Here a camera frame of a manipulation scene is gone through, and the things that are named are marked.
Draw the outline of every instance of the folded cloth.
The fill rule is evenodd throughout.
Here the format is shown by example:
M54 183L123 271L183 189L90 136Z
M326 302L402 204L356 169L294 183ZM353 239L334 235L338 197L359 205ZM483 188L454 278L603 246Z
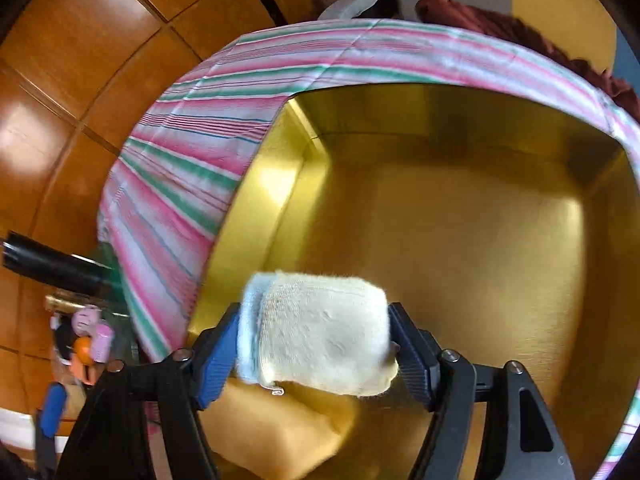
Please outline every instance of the folded cloth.
M613 77L609 71L596 72L583 59L570 59L535 28L518 18L500 12L478 9L456 0L419 0L415 4L415 11L423 23L465 28L535 50L601 89L615 104L624 108L640 123L640 100L629 83Z
M238 376L375 396L398 373L386 295L360 278L255 274L242 297Z

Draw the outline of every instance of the blue gripper pad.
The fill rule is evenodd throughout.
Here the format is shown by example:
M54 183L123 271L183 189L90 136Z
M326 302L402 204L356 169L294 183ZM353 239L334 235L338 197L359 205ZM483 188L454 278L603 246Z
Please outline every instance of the blue gripper pad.
M200 334L194 345L193 378L198 409L204 410L222 392L226 378L236 363L238 309L229 307L215 328Z
M60 383L51 383L40 413L40 429L47 438L53 438L58 432L62 412L65 411L66 390Z
M389 305L389 321L391 339L400 346L396 359L402 380L414 400L433 411L440 384L440 346L414 325L400 303Z

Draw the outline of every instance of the rolled sock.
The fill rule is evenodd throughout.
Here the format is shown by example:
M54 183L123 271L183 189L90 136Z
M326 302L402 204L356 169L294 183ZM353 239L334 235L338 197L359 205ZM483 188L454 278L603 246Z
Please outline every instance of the rolled sock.
M239 377L374 396L398 373L384 291L360 278L256 274L245 288Z

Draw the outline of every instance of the light blue sock cuff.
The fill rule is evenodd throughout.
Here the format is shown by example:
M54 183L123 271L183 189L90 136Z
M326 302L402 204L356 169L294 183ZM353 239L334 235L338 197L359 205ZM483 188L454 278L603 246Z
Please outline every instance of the light blue sock cuff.
M236 372L248 384L261 384L258 368L258 336L262 323L262 297L275 280L275 272L254 274L244 288L238 319Z

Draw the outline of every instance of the orange ball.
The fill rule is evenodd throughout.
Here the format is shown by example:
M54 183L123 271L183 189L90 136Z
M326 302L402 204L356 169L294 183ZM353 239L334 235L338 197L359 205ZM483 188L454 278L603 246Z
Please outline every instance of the orange ball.
M74 343L74 352L83 365L91 366L94 360L91 359L89 350L91 349L91 338L87 336L79 337Z

